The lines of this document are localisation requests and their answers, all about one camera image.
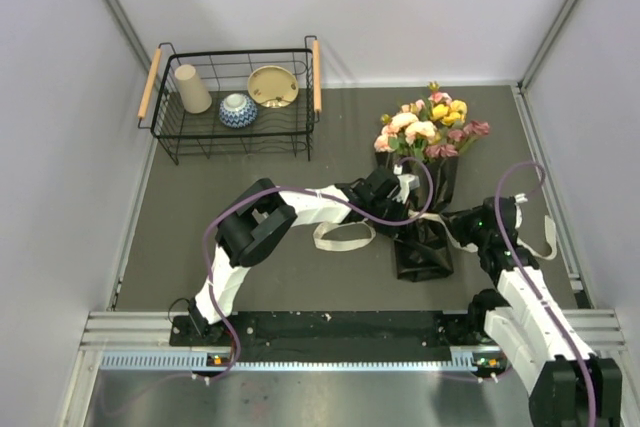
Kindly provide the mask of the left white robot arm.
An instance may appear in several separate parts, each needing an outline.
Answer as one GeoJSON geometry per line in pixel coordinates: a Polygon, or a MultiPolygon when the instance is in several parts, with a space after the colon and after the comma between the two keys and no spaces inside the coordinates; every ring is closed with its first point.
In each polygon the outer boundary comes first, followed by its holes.
{"type": "Polygon", "coordinates": [[[203,241],[209,270],[203,288],[190,301],[192,331],[205,343],[226,334],[226,317],[250,268],[267,259],[293,227],[329,228],[370,221],[394,237],[409,224],[410,194],[420,179],[400,166],[376,168],[368,177],[320,189],[278,186],[269,178],[254,182],[207,228],[203,241]]]}

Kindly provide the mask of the flower bouquet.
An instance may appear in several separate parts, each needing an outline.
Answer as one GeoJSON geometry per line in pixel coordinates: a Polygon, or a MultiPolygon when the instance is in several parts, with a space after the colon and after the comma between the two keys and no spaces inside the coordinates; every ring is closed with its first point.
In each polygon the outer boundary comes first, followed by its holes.
{"type": "Polygon", "coordinates": [[[453,98],[437,82],[429,95],[403,104],[394,115],[381,117],[376,153],[415,157],[427,163],[459,157],[490,134],[488,122],[469,120],[467,103],[453,98]]]}

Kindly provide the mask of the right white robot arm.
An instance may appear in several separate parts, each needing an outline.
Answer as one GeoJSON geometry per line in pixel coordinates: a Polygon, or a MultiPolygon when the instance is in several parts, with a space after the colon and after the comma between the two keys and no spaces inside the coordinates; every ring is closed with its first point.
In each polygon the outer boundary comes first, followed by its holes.
{"type": "Polygon", "coordinates": [[[550,293],[540,254],[519,237],[523,194],[444,214],[452,244],[473,249],[494,286],[473,297],[466,327],[494,341],[525,386],[535,426],[621,425],[622,372],[577,334],[550,293]]]}

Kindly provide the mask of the black wrapping paper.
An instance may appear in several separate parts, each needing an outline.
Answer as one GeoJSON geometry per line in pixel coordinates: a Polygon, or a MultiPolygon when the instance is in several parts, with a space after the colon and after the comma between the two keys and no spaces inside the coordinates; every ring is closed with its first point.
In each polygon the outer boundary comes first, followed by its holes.
{"type": "MultiPolygon", "coordinates": [[[[434,183],[428,213],[442,213],[451,204],[458,169],[458,158],[445,158],[425,163],[434,183]]],[[[450,276],[453,261],[444,227],[419,220],[402,227],[375,224],[376,231],[394,241],[396,277],[422,282],[450,276]]]]}

